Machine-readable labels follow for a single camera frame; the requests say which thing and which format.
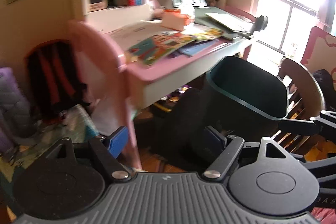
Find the window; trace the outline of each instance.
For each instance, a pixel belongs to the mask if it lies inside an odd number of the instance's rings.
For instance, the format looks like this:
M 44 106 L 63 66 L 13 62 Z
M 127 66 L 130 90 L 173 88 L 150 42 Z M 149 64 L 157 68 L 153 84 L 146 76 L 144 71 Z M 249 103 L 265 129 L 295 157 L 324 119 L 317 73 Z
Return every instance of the window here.
M 267 28 L 259 33 L 259 42 L 276 52 L 279 64 L 283 55 L 300 62 L 310 30 L 324 0 L 259 0 L 257 13 L 268 16 Z

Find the black backpack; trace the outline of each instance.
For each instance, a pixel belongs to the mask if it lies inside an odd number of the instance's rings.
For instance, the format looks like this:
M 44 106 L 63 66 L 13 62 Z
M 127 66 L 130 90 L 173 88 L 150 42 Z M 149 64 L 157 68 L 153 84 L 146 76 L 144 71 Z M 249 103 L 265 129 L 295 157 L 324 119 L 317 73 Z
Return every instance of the black backpack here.
M 87 85 L 77 74 L 74 55 L 68 40 L 52 40 L 35 47 L 26 57 L 30 86 L 36 104 L 44 119 L 58 117 L 59 113 L 83 101 Z
M 336 111 L 336 91 L 334 89 L 334 80 L 332 76 L 324 69 L 317 70 L 312 75 L 321 88 L 326 109 L 329 111 Z

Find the textured gray panel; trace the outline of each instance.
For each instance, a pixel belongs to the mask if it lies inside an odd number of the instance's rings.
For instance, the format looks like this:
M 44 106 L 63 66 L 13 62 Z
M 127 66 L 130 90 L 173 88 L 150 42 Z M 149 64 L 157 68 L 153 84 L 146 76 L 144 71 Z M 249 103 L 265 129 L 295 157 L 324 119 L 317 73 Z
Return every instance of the textured gray panel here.
M 225 188 L 196 173 L 138 173 L 131 182 L 111 185 L 102 202 L 81 216 L 40 220 L 27 215 L 15 224 L 316 224 L 311 215 L 269 219 L 246 212 Z

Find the trash bin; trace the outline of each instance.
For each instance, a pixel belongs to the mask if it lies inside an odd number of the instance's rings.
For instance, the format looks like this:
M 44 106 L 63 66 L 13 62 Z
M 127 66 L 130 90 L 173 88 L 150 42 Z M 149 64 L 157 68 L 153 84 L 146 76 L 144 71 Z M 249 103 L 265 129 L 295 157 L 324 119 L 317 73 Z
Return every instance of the trash bin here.
M 265 70 L 227 56 L 206 73 L 200 107 L 203 125 L 234 131 L 248 142 L 271 136 L 287 114 L 288 88 Z

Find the bag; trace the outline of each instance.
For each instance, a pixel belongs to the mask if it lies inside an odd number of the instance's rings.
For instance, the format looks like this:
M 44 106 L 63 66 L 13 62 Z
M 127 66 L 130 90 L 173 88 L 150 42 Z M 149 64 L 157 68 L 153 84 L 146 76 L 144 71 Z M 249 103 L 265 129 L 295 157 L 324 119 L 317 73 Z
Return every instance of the bag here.
M 12 148 L 13 143 L 34 145 L 39 138 L 37 123 L 30 116 L 30 104 L 11 68 L 0 68 L 0 131 L 1 152 Z
M 31 90 L 44 119 L 83 101 L 87 85 L 80 82 L 68 40 L 52 40 L 35 47 L 26 57 Z
M 332 76 L 324 69 L 317 70 L 312 75 L 321 88 L 326 110 L 336 111 L 336 91 L 334 90 L 334 80 Z

